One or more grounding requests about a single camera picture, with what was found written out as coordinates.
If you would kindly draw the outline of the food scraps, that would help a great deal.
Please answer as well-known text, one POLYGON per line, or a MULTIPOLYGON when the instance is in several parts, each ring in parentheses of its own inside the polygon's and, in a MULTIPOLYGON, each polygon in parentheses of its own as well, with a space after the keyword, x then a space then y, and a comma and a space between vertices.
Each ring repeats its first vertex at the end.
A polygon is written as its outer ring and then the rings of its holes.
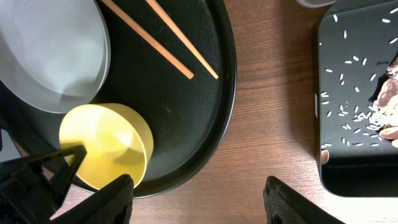
POLYGON ((320 147, 330 163, 397 154, 397 1, 330 8, 318 28, 320 147))

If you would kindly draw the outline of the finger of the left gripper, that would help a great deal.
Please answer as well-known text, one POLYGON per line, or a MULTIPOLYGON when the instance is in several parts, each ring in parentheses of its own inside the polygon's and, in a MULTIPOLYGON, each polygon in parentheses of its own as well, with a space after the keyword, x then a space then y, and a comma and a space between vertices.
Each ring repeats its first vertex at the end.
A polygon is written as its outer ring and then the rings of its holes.
POLYGON ((1 223, 48 223, 86 156, 82 145, 1 163, 1 223), (70 160, 50 178, 44 164, 70 160))

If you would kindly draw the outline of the yellow bowl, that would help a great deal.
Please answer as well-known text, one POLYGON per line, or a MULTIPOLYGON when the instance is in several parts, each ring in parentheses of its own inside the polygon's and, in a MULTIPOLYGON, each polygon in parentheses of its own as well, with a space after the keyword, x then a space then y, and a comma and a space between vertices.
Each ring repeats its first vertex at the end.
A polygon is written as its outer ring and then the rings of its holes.
POLYGON ((59 130, 62 149, 82 145, 86 156, 76 175, 99 190, 123 174, 137 187, 147 171, 154 138, 144 118, 118 103, 89 104, 69 111, 59 130))

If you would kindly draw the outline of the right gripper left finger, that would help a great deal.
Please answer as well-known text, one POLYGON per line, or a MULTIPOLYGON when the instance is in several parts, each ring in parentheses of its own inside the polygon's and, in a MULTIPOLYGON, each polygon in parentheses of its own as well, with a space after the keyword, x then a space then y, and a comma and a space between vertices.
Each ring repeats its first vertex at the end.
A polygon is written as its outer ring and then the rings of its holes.
POLYGON ((134 182, 130 175, 123 174, 51 222, 56 224, 129 224, 133 196, 134 182))

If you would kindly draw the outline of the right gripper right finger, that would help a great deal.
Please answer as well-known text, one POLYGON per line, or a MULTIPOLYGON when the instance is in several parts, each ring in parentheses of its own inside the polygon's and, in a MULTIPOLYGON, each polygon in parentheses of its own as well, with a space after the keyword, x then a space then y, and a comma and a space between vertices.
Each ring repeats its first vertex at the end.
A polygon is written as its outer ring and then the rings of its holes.
POLYGON ((277 177, 267 178, 263 197, 267 224, 344 224, 277 177))

